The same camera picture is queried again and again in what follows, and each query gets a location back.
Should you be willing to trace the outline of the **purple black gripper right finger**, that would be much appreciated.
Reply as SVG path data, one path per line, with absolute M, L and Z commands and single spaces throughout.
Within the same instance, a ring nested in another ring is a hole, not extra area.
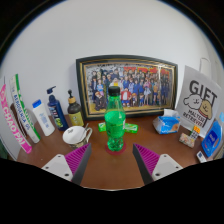
M 145 185 L 182 169 L 168 154 L 159 155 L 139 144 L 133 145 L 133 155 Z

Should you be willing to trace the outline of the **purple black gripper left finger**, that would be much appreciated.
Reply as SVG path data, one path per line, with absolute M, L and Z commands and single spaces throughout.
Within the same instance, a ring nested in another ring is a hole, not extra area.
M 80 185 L 91 152 L 91 144 L 88 143 L 67 155 L 57 154 L 42 169 L 76 185 Z

